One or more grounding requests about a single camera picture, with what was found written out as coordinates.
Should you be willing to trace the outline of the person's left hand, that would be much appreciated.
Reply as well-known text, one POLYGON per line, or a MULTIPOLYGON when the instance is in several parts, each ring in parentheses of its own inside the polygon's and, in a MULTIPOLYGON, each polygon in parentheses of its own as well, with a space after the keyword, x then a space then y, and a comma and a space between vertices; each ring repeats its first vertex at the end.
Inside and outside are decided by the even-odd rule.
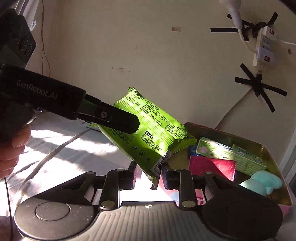
POLYGON ((26 125, 19 130, 11 141, 1 144, 0 178, 10 175, 19 161, 31 137, 31 129, 26 125))

